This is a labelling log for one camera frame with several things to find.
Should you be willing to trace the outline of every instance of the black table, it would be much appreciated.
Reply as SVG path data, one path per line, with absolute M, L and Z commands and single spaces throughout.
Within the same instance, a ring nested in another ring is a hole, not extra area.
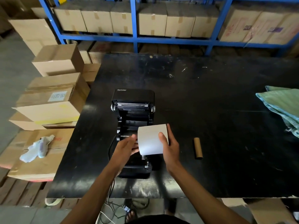
M 155 91 L 154 124 L 170 123 L 183 166 L 215 197 L 299 196 L 299 139 L 255 95 L 265 85 L 298 88 L 298 69 L 278 58 L 106 55 L 47 197 L 81 198 L 108 163 L 115 88 Z M 117 177 L 112 193 L 166 196 L 185 197 L 160 155 L 150 178 Z

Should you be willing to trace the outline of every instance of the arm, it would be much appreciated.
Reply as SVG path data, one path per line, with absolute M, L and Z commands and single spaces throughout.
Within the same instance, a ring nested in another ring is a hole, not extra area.
M 159 133 L 159 139 L 163 143 L 163 157 L 166 168 L 188 197 L 204 223 L 249 224 L 244 218 L 213 197 L 185 170 L 179 161 L 179 144 L 174 138 L 169 124 L 167 124 L 167 131 L 170 146 L 163 133 Z
M 108 165 L 61 224 L 94 224 L 96 222 L 114 178 L 121 172 L 130 156 L 139 151 L 138 148 L 133 149 L 135 142 L 136 135 L 134 134 L 118 142 Z

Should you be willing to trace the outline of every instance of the person's left hand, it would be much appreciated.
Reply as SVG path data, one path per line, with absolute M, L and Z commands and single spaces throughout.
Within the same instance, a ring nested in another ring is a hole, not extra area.
M 125 164 L 128 162 L 131 155 L 139 152 L 139 148 L 136 148 L 137 136 L 133 134 L 126 139 L 123 139 L 117 143 L 114 153 L 110 159 L 111 165 L 118 168 L 118 174 L 121 172 Z

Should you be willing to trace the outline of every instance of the hand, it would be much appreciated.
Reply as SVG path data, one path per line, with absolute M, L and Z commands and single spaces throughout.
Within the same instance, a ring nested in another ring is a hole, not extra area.
M 139 152 L 139 148 L 136 147 L 136 139 L 137 136 L 133 134 L 117 143 L 109 164 L 118 169 L 118 174 L 128 162 L 130 156 Z
M 170 174 L 172 174 L 173 169 L 181 165 L 179 161 L 180 147 L 174 138 L 169 124 L 167 124 L 167 132 L 170 146 L 168 145 L 167 139 L 162 132 L 159 133 L 159 139 L 163 144 L 163 158 L 166 163 L 166 169 Z

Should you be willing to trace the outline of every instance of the shelf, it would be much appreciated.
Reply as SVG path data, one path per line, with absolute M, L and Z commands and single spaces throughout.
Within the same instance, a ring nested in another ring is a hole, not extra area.
M 213 46 L 229 46 L 229 47 L 251 47 L 251 48 L 271 48 L 279 49 L 278 56 L 281 56 L 286 52 L 292 44 L 299 38 L 299 33 L 286 45 L 277 44 L 256 44 L 256 43 L 243 43 L 243 42 L 223 42 L 218 41 L 217 36 L 221 29 L 221 26 L 226 18 L 226 15 L 230 9 L 233 0 L 225 0 L 222 11 L 219 14 L 217 23 L 214 27 L 214 31 L 207 40 L 191 39 L 191 38 L 168 38 L 168 37 L 139 37 L 137 35 L 137 24 L 136 24 L 136 3 L 135 0 L 131 0 L 131 11 L 132 11 L 132 26 L 133 36 L 110 36 L 110 35 L 85 35 L 85 34 L 66 34 L 64 33 L 58 22 L 56 16 L 52 13 L 46 0 L 39 0 L 42 7 L 54 28 L 54 31 L 62 44 L 66 44 L 66 39 L 71 40 L 87 40 L 87 41 L 113 41 L 113 42 L 132 42 L 134 44 L 134 52 L 138 52 L 138 43 L 159 43 L 159 44 L 181 44 L 181 45 L 201 45 L 207 46 L 205 56 L 210 55 Z M 293 2 L 298 3 L 299 0 L 248 0 L 248 1 L 271 1 L 271 2 Z

